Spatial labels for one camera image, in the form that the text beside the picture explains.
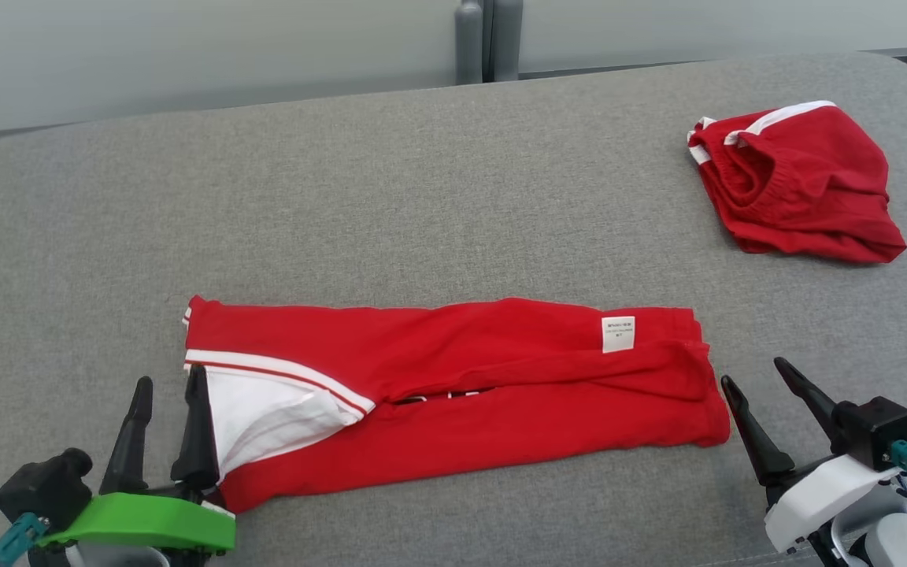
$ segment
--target gray upholstered surface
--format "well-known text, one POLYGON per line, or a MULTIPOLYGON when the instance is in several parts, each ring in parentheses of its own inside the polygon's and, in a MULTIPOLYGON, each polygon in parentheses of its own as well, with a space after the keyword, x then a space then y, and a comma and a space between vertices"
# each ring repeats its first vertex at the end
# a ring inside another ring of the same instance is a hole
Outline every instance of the gray upholstered surface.
MULTIPOLYGON (((907 67, 867 54, 167 114, 2 140, 0 482, 66 446, 102 463, 144 373, 157 380, 147 476, 164 480, 186 413, 179 319, 195 293, 693 306, 717 372, 740 381, 800 462, 821 456, 827 442, 771 359, 786 356, 836 398, 907 405, 907 252, 875 268, 742 254, 683 147, 702 115, 814 99, 838 102, 882 145, 907 238, 907 67)), ((771 553, 763 512, 734 437, 282 498, 241 517, 239 551, 217 564, 813 562, 808 551, 771 553)))

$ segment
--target robotic arm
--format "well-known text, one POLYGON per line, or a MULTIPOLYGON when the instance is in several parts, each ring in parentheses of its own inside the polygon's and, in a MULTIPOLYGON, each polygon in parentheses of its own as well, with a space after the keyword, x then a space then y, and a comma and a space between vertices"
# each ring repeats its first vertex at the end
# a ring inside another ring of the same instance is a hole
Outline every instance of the robotic arm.
POLYGON ((0 488, 0 510, 13 523, 0 539, 0 567, 23 553, 31 567, 85 567, 80 542, 123 546, 122 564, 156 567, 202 567, 233 549, 233 514, 205 501, 219 464, 204 367, 191 367, 184 399, 187 424, 169 487, 142 480, 148 376, 136 384, 97 496, 83 484, 93 462, 79 449, 16 471, 0 488))
POLYGON ((807 542, 827 567, 907 566, 907 408, 888 398, 835 403, 784 358, 775 366, 831 441, 831 456, 796 468, 751 413, 734 380, 720 380, 758 483, 765 531, 778 551, 807 542), (848 535, 863 534, 849 548, 848 535))

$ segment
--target gray pole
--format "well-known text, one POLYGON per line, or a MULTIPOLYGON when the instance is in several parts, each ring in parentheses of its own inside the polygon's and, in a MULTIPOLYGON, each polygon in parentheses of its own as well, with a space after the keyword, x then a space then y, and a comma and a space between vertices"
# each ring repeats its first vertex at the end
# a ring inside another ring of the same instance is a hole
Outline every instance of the gray pole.
POLYGON ((453 15, 457 30, 457 85, 482 82, 482 6, 461 0, 453 15))
POLYGON ((494 0, 492 72, 496 82, 519 79, 523 0, 494 0))

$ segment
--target red shorts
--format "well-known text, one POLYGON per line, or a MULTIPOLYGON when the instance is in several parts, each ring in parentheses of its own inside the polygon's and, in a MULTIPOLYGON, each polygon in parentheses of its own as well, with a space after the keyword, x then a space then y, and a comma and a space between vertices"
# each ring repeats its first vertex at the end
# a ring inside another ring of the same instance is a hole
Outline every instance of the red shorts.
POLYGON ((906 244, 888 214, 888 162, 829 101, 702 118, 688 150, 745 252, 890 262, 906 244))
POLYGON ((730 435, 691 309, 507 298, 439 309, 225 306, 195 297, 234 512, 604 449, 730 435))

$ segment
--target white stripe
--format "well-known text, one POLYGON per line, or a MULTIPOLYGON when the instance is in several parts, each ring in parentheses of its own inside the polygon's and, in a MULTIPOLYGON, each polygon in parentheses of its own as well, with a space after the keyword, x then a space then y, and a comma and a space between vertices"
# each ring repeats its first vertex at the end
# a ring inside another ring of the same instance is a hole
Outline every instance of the white stripe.
MULTIPOLYGON (((709 116, 702 116, 698 119, 698 125, 702 126, 702 130, 709 128, 710 125, 715 124, 716 120, 709 118, 709 116)), ((691 141, 691 136, 695 135, 695 132, 701 132, 702 130, 688 130, 688 140, 691 141)))
POLYGON ((323 388, 250 380, 217 366, 209 369, 209 404, 221 480, 246 463, 323 441, 362 417, 339 409, 323 388))
MULTIPOLYGON (((316 385, 305 383, 303 380, 296 380, 295 378, 280 376, 279 374, 265 373, 258 370, 227 369, 226 366, 219 366, 217 363, 205 362, 205 360, 195 360, 195 362, 205 366, 205 370, 208 370, 209 374, 217 372, 221 376, 237 376, 251 378, 252 380, 265 380, 275 384, 288 384, 292 387, 302 388, 303 391, 328 391, 327 388, 316 387, 316 385)), ((184 364, 184 370, 191 370, 191 364, 184 364)), ((356 421, 363 419, 363 413, 360 408, 357 408, 353 403, 346 402, 345 399, 341 399, 337 395, 332 395, 331 398, 335 400, 339 409, 345 412, 346 415, 354 416, 356 421)))
POLYGON ((688 147, 688 151, 691 152, 691 157, 695 158, 696 164, 702 165, 707 161, 712 161, 712 155, 709 155, 709 152, 705 150, 705 147, 702 145, 692 145, 688 147))
POLYGON ((291 360, 271 358, 271 356, 260 356, 256 354, 198 350, 192 348, 187 349, 186 358, 188 360, 197 360, 198 362, 212 363, 216 366, 220 364, 233 364, 237 366, 247 366, 248 369, 271 370, 274 372, 292 374, 292 376, 305 378, 306 380, 312 381, 312 383, 323 385, 323 387, 330 391, 337 392, 338 395, 348 399, 348 401, 352 402, 354 405, 359 406, 359 408, 363 409, 366 413, 370 413, 376 406, 370 398, 364 398, 364 396, 356 394, 355 391, 349 390, 345 384, 340 383, 335 380, 335 378, 311 369, 309 366, 304 366, 298 362, 292 362, 291 360))
POLYGON ((762 116, 758 120, 755 120, 752 125, 746 127, 744 130, 734 130, 731 133, 727 134, 726 139, 723 140, 724 145, 734 145, 741 140, 741 132, 748 132, 749 134, 760 134, 762 130, 768 128, 772 124, 782 122, 788 118, 794 116, 799 116, 804 113, 810 112, 811 110, 816 110, 818 108, 824 108, 825 106, 835 106, 832 101, 813 101, 805 102, 802 104, 794 104, 793 106, 783 107, 778 110, 773 110, 762 116))

